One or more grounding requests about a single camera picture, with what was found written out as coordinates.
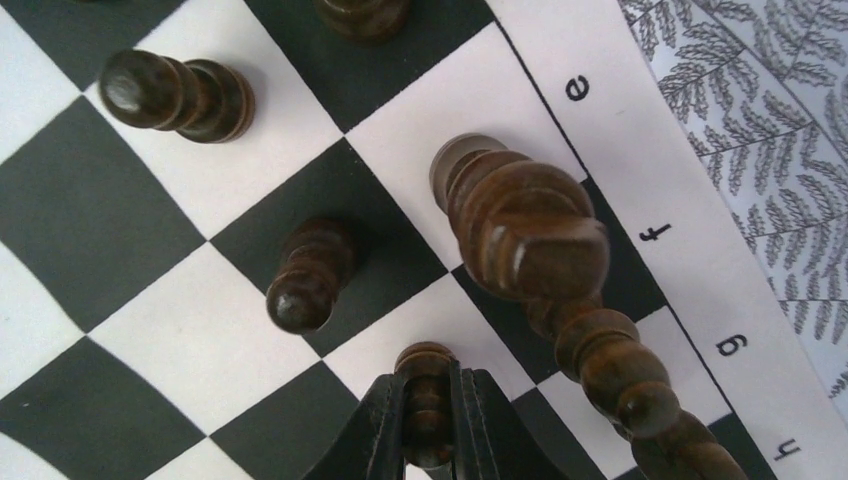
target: dark brown chess piece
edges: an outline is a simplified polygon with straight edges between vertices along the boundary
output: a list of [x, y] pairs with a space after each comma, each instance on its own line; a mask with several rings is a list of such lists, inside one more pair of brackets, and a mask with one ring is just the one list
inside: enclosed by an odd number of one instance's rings
[[712, 432], [687, 411], [655, 438], [633, 439], [631, 450], [651, 480], [747, 479]]
[[353, 275], [354, 255], [353, 241], [338, 222], [315, 218], [300, 225], [286, 240], [266, 294], [274, 324], [297, 335], [320, 329]]
[[454, 358], [438, 343], [421, 342], [406, 348], [395, 362], [395, 374], [406, 381], [403, 455], [426, 470], [450, 462], [453, 454], [448, 369]]
[[314, 0], [318, 16], [344, 38], [376, 45], [406, 23], [411, 0]]
[[469, 275], [524, 304], [533, 330], [555, 343], [562, 372], [622, 436], [651, 439], [678, 426], [665, 366], [627, 316], [602, 307], [609, 240], [578, 182], [469, 134], [439, 151], [430, 183]]
[[137, 128], [176, 130], [198, 143], [240, 137], [253, 121], [247, 80], [211, 60], [185, 63], [143, 50], [112, 55], [100, 74], [100, 98], [118, 120]]

